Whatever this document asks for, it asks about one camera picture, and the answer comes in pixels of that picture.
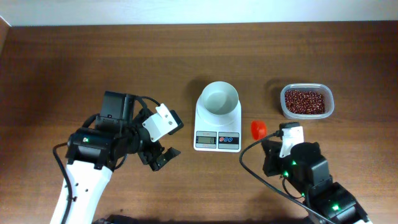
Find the white digital kitchen scale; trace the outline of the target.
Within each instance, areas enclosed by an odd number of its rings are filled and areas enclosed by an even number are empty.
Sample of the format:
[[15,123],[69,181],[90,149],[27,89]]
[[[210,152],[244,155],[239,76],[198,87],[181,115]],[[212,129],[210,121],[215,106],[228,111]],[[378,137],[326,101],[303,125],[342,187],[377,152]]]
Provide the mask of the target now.
[[242,109],[226,114],[210,113],[199,97],[195,110],[193,148],[196,151],[239,152],[242,149]]

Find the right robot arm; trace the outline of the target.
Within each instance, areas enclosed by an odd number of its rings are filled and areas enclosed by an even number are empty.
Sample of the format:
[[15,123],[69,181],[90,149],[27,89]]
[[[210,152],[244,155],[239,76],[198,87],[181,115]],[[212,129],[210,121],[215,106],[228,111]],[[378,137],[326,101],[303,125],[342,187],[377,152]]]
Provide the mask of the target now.
[[290,154],[280,157],[282,143],[265,140],[266,176],[282,176],[304,198],[303,204],[333,223],[370,223],[368,214],[353,194],[334,182],[326,158],[317,142],[299,143]]

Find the clear plastic bean container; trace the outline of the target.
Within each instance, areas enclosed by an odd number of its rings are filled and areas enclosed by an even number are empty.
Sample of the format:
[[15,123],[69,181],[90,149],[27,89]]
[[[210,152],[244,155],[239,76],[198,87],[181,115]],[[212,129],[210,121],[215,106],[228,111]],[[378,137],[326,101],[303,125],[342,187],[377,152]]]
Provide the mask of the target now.
[[288,119],[324,119],[335,109],[331,90],[319,83],[294,83],[280,93],[282,113]]

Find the red beans pile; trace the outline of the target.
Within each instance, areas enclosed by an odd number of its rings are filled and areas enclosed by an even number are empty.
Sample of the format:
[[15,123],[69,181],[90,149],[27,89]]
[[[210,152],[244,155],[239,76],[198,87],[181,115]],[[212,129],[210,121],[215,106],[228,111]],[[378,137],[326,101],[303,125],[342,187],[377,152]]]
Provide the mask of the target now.
[[315,91],[289,90],[285,94],[286,108],[294,114],[323,114],[325,98]]

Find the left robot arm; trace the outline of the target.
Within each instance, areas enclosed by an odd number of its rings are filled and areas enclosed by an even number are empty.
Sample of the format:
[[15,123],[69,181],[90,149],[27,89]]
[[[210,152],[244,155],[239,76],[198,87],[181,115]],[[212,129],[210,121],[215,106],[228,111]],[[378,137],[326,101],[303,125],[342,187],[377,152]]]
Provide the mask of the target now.
[[98,202],[113,172],[130,154],[137,154],[152,171],[163,168],[180,151],[159,142],[166,134],[183,128],[174,110],[157,103],[151,111],[145,97],[106,91],[101,111],[91,115],[70,135],[62,163],[52,151],[63,175],[63,186],[52,215],[52,223],[91,223]]

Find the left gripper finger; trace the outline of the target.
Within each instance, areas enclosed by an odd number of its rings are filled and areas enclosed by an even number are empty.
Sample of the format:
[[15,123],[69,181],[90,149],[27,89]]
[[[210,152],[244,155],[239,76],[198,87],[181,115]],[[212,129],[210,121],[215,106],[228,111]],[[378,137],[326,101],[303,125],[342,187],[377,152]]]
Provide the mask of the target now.
[[150,164],[152,171],[159,171],[166,165],[169,161],[180,155],[181,152],[173,147],[170,147],[165,153],[157,156],[153,162]]
[[164,151],[165,147],[160,142],[144,142],[137,152],[141,162],[149,165],[154,162]]

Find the orange measuring scoop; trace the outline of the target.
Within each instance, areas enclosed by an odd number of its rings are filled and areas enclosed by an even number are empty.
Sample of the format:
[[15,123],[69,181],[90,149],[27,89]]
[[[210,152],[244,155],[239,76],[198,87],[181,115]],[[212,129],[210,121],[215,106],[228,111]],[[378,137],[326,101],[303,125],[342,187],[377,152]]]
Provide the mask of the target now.
[[254,140],[260,140],[267,136],[267,126],[265,122],[255,120],[251,122],[251,134]]

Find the white round bowl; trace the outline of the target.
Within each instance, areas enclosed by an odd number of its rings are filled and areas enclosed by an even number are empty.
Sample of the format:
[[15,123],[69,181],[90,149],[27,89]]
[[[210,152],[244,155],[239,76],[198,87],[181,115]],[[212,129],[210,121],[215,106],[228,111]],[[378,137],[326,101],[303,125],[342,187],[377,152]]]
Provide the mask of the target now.
[[208,112],[225,115],[237,107],[239,95],[234,86],[218,81],[210,83],[203,89],[200,101]]

